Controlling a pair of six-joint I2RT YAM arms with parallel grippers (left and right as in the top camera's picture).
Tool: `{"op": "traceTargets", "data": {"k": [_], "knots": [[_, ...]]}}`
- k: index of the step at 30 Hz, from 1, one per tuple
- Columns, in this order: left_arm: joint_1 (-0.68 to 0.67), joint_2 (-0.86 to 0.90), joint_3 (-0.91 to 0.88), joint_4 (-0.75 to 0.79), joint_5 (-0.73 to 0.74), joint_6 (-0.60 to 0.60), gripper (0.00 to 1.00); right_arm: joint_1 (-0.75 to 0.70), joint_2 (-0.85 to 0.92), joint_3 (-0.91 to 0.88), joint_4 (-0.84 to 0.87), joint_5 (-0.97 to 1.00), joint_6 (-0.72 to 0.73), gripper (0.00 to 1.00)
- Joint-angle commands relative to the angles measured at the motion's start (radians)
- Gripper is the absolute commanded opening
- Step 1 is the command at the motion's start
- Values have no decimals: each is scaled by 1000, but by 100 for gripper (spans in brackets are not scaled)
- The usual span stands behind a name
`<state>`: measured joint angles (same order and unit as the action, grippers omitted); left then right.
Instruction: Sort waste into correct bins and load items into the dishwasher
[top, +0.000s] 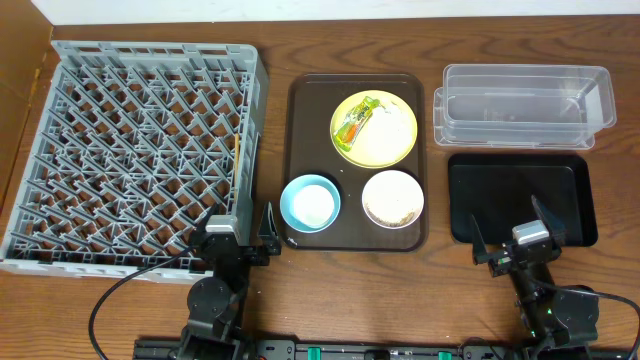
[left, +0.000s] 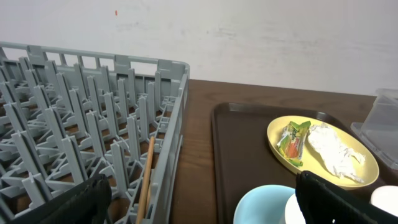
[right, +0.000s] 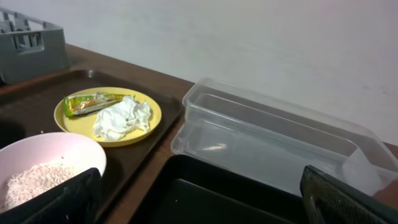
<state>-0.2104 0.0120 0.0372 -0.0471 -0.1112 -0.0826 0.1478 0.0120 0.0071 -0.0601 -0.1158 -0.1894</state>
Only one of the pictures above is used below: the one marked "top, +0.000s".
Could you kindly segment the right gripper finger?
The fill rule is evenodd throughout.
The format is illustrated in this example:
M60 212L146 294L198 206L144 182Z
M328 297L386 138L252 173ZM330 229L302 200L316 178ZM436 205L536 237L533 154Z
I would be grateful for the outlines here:
M472 230L472 257L475 265L487 262L486 245L482 237L481 230L474 215L470 216L470 227Z
M545 225L549 237L557 245L565 245L567 229L564 223L556 217L535 195L531 196L533 209L538 219Z

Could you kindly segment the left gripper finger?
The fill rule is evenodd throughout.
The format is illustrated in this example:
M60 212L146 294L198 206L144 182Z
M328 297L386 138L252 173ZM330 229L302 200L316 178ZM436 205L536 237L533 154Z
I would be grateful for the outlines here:
M216 215L219 210L219 205L212 205L205 213L204 217L196 224L196 227L192 231L193 240L202 240L208 231L206 230L207 223L213 215Z
M281 254L281 240L275 223L273 207L270 202L264 206L258 237L269 255Z

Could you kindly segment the light blue bowl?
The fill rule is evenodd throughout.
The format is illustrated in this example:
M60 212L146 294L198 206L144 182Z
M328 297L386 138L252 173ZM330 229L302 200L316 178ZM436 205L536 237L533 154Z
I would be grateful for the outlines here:
M280 213L285 223L302 233L327 229L337 219L341 197L328 178L306 174L291 180L280 197Z

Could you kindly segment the white bowl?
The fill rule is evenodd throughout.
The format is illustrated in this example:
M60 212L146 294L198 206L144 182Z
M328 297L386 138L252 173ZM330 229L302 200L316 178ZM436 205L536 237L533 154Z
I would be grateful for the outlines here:
M425 205L420 184L399 170L385 170L372 176L363 188L361 202L373 223L393 230L413 224Z

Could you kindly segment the green snack wrapper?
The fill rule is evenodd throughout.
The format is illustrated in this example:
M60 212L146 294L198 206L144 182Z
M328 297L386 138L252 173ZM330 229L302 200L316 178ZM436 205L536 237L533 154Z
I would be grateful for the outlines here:
M351 108L345 115L343 123L333 133L333 140L338 148L349 152L356 138L371 118L373 111L381 105L379 99L365 96L364 99Z

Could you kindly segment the yellow plate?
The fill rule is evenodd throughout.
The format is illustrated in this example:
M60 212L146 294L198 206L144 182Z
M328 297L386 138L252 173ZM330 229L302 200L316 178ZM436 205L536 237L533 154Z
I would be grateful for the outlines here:
M406 157L418 136L415 112L399 96L383 90L365 90L346 97L329 125L336 151L348 162L377 169Z

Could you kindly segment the white napkin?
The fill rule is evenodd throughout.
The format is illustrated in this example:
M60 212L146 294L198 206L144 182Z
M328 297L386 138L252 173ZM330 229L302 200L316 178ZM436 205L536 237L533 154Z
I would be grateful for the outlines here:
M404 152L412 140L410 120L394 103L376 108L367 123L367 130L372 144L384 145L393 152Z

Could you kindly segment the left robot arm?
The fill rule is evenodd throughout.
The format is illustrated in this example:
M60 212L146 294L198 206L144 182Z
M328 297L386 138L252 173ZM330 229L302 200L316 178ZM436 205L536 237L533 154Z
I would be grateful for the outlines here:
M241 330L253 267L267 266L281 254L271 204L264 206L259 245L240 245L231 233L206 229L216 207L190 233L195 254L213 266L213 275L197 281L187 296L190 314L177 350L178 360L248 360L258 357L255 341Z

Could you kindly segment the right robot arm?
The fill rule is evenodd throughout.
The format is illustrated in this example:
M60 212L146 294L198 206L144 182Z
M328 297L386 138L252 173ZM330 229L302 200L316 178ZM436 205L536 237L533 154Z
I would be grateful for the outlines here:
M598 298L586 286L559 287L548 264L557 260L566 241L562 221L536 197L531 198L537 219L512 228L512 239L502 248L489 251L475 216L472 229L472 256L476 265L486 263L492 276L510 277L517 307L533 341L514 353L520 359L552 358L561 350L584 349L598 339Z

